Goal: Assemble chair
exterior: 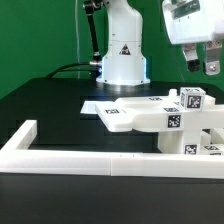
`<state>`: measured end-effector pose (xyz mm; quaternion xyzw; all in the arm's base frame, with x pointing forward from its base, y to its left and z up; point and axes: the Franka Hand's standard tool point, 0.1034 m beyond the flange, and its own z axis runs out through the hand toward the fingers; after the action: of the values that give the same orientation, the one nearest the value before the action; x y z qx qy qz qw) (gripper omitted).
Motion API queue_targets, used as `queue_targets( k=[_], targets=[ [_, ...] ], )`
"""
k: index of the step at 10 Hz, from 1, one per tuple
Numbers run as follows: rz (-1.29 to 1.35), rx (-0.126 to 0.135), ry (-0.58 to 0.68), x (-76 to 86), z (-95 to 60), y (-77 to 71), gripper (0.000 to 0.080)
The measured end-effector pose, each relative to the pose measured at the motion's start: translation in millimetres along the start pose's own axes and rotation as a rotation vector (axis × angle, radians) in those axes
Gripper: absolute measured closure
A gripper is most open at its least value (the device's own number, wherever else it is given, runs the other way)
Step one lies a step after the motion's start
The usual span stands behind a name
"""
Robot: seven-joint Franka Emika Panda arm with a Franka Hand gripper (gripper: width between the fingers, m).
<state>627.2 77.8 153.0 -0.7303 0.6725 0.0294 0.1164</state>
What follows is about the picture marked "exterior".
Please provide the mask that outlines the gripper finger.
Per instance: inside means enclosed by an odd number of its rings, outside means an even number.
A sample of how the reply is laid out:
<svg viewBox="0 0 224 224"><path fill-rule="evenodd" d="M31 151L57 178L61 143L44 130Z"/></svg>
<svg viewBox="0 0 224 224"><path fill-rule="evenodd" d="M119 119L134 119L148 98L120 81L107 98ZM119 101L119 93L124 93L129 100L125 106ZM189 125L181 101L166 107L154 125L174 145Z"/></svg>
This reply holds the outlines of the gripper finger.
<svg viewBox="0 0 224 224"><path fill-rule="evenodd" d="M204 73L214 76L220 73L220 59L222 53L222 41L213 40L205 44L205 59L203 63Z"/></svg>
<svg viewBox="0 0 224 224"><path fill-rule="evenodd" d="M182 52L186 60L187 70L197 72L200 70L200 60L196 51L195 43L185 43L182 45Z"/></svg>

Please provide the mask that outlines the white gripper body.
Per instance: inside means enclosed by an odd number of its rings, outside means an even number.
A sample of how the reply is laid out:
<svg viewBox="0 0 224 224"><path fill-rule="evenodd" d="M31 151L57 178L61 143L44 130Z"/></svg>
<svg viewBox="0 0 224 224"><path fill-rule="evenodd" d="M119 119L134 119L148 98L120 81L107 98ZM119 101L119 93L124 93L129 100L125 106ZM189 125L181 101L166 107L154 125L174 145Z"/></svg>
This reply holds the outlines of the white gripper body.
<svg viewBox="0 0 224 224"><path fill-rule="evenodd" d="M162 11L172 44L224 39L224 0L164 0Z"/></svg>

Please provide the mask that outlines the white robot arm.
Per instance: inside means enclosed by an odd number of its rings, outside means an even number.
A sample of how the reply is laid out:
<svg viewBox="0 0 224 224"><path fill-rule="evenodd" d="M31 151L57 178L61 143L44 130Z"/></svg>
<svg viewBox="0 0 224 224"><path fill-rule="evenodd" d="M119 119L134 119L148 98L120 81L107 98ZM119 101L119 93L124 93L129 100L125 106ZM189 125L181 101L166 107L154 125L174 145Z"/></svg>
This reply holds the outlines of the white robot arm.
<svg viewBox="0 0 224 224"><path fill-rule="evenodd" d="M141 52L142 16L127 0L103 3L109 23L108 51L97 81L112 86L148 84L147 61ZM200 69L196 45L205 43L205 73L218 74L224 41L224 0L163 0L162 12L168 38L173 45L182 46L187 69Z"/></svg>

